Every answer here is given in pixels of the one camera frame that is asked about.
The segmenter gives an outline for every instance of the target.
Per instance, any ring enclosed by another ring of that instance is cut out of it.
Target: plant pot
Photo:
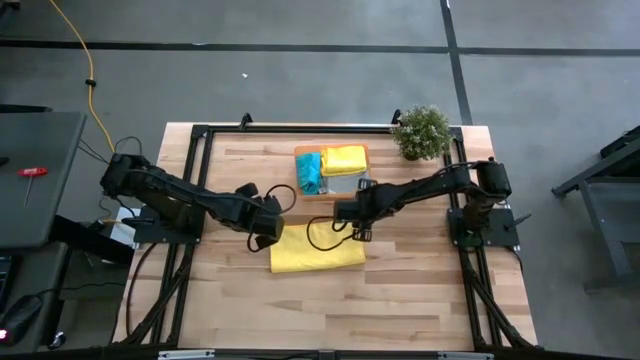
[[[402,155],[405,159],[409,160],[409,161],[416,161],[420,159],[420,156],[418,155],[407,155],[407,154],[403,154]]]

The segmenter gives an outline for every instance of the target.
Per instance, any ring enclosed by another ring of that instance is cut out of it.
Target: gray floor
[[[59,3],[90,40],[447,45],[437,0]],[[640,3],[633,1],[450,0],[450,6],[461,46],[640,47]],[[1,25],[3,36],[73,39],[43,0],[25,3]],[[448,55],[92,53],[98,112],[114,138],[140,137],[151,159],[166,122],[238,121],[247,111],[257,121],[387,123],[396,108],[433,103],[461,123]],[[639,357],[640,292],[583,292],[584,281],[606,275],[605,249],[580,197],[559,201],[549,190],[638,125],[640,58],[462,56],[462,69],[474,124],[490,126],[497,156],[507,164],[512,206],[533,213],[519,233],[540,344]],[[86,111],[85,77],[81,51],[0,48],[0,103]],[[107,153],[95,124],[88,123],[84,139]],[[103,169],[78,154],[63,215],[101,214]],[[88,308],[78,305],[76,318],[89,316]],[[93,345],[86,341],[76,344]]]

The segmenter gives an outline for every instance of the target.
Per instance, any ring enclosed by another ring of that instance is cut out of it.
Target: folded yellow towel
[[[353,227],[335,232],[331,223],[314,223],[309,235],[316,246],[328,248],[350,235]],[[271,272],[294,272],[333,269],[340,266],[362,264],[364,246],[360,241],[346,240],[331,251],[318,251],[307,240],[307,225],[285,226],[280,241],[271,246]]]
[[[362,146],[328,147],[322,150],[322,176],[360,174],[367,170]]]

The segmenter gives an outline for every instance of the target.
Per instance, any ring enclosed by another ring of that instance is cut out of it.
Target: red tool
[[[49,171],[47,168],[28,168],[18,171],[18,175],[29,178],[29,185],[27,185],[27,193],[24,195],[24,205],[22,207],[27,207],[27,200],[29,199],[29,193],[31,192],[31,182],[33,181],[33,178],[36,176],[47,175],[48,173]]]

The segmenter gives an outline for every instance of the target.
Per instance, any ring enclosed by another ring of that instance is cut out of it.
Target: computer mouse
[[[0,320],[0,345],[19,343],[40,313],[40,308],[42,298],[39,295],[25,295],[11,305]]]

